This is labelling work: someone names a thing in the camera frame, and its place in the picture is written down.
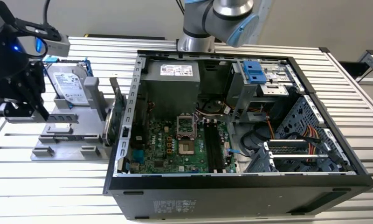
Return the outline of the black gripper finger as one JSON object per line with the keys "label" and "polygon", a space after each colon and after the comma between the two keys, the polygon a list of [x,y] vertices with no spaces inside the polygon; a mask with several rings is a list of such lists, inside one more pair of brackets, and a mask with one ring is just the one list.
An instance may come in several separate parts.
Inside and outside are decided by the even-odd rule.
{"label": "black gripper finger", "polygon": [[34,110],[23,103],[13,103],[0,98],[0,117],[30,117]]}
{"label": "black gripper finger", "polygon": [[43,65],[26,66],[19,78],[19,92],[26,100],[26,104],[34,109],[42,120],[46,121],[49,112],[42,105],[41,98],[41,94],[45,92],[43,71]]}

